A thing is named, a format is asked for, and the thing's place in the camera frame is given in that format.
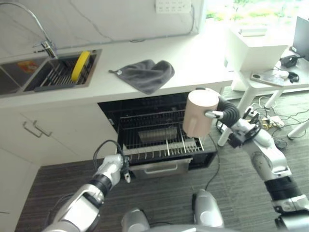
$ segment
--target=faucet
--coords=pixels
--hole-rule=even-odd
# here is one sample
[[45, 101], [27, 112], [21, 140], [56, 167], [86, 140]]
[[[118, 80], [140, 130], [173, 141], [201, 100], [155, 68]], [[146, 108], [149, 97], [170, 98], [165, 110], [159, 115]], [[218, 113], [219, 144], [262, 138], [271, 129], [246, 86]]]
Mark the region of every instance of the faucet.
[[26, 6], [24, 6], [23, 4], [21, 4], [19, 2], [0, 1], [0, 5], [4, 5], [4, 4], [10, 4], [10, 5], [18, 6], [21, 9], [25, 10], [29, 15], [31, 15], [34, 18], [35, 22], [37, 23], [37, 25], [39, 26], [39, 28], [43, 32], [44, 37], [46, 39], [45, 41], [40, 43], [40, 45], [43, 47], [42, 51], [47, 52], [48, 56], [51, 57], [51, 58], [57, 58], [57, 55], [56, 55], [56, 52], [55, 52], [55, 46], [54, 46], [53, 42], [51, 41], [51, 39], [48, 37], [46, 31], [44, 30], [43, 26], [39, 22], [36, 15], [31, 10], [29, 10]]

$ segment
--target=white cabinet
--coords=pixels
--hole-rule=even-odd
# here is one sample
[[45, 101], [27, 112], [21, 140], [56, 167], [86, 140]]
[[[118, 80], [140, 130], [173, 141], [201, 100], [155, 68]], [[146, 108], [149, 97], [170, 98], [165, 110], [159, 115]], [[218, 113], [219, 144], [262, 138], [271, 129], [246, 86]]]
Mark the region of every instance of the white cabinet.
[[15, 230], [39, 167], [0, 148], [0, 231]]
[[[75, 161], [90, 160], [105, 140], [117, 140], [117, 134], [96, 103], [52, 108], [22, 113], [51, 137], [78, 155]], [[99, 157], [115, 153], [115, 145], [107, 143]]]
[[77, 155], [57, 140], [40, 135], [19, 113], [0, 115], [0, 147], [37, 165], [77, 160]]

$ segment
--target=dishwasher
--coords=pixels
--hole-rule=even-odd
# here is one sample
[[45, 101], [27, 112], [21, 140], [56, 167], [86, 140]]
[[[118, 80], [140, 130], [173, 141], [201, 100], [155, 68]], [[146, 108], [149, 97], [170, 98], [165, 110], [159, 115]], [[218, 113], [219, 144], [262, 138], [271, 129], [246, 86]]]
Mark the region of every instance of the dishwasher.
[[208, 138], [189, 138], [183, 117], [189, 92], [98, 103], [118, 134], [136, 178], [205, 168], [216, 155]]

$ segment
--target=wire rack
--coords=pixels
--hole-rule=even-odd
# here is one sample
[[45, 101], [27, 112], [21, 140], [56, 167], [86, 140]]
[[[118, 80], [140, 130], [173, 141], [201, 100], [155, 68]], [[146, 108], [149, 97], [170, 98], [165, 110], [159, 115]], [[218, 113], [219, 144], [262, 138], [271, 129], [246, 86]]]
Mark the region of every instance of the wire rack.
[[131, 164], [184, 159], [204, 153], [199, 138], [182, 129], [184, 110], [120, 118], [125, 155]]
[[40, 73], [37, 80], [27, 87], [26, 91], [46, 91], [60, 88], [74, 87], [86, 82], [91, 71], [94, 59], [90, 56], [88, 63], [83, 68], [78, 82], [71, 80], [71, 74], [78, 58], [66, 58], [62, 60], [52, 60], [48, 62]]

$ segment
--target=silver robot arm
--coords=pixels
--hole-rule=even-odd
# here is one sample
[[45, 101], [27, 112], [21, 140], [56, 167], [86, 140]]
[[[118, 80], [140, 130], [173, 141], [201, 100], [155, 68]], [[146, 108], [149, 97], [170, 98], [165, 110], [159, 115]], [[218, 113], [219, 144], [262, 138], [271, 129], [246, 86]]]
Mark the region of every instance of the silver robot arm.
[[220, 98], [219, 111], [206, 111], [205, 116], [216, 118], [231, 130], [231, 145], [241, 146], [272, 198], [272, 205], [281, 215], [275, 220], [280, 229], [309, 228], [309, 200], [302, 194], [292, 178], [292, 172], [284, 154], [279, 151], [271, 135], [259, 125], [239, 118], [238, 109]]
[[99, 221], [99, 208], [104, 197], [119, 182], [123, 164], [123, 157], [119, 154], [106, 156], [92, 179], [61, 207], [53, 223], [43, 232], [93, 231]]

